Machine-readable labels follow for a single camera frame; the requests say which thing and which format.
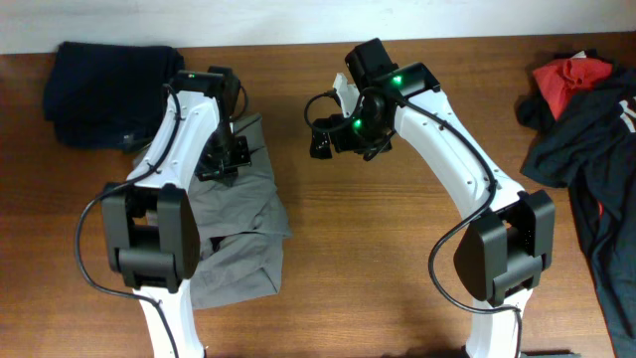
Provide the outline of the grey shorts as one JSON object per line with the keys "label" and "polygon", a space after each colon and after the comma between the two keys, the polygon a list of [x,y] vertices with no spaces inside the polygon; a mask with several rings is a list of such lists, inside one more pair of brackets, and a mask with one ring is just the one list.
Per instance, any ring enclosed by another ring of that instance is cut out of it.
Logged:
{"label": "grey shorts", "polygon": [[236,124],[246,137],[251,164],[226,185],[191,180],[189,200],[201,237],[200,260],[191,278],[196,310],[279,293],[283,241],[292,236],[278,196],[262,132],[262,115]]}

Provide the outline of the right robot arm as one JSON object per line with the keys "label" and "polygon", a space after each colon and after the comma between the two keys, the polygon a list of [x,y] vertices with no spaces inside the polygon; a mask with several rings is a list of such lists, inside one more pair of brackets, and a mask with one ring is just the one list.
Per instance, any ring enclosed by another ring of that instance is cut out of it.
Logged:
{"label": "right robot arm", "polygon": [[340,110],[308,123],[311,156],[352,151],[370,161],[395,136],[413,147],[460,215],[434,244],[427,270],[439,293],[472,315],[464,356],[522,356],[525,308],[553,260],[550,196],[527,192],[500,169],[422,63],[351,69],[324,94]]}

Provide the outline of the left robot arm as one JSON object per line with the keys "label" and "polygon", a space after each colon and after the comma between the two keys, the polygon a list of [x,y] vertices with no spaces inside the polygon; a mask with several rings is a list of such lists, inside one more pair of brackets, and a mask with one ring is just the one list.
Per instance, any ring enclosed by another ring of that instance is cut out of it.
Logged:
{"label": "left robot arm", "polygon": [[193,179],[231,184],[251,163],[233,116],[242,89],[229,68],[178,72],[166,85],[165,114],[147,152],[99,200],[110,268],[144,312],[156,357],[203,357],[190,279],[200,234],[188,191]]}

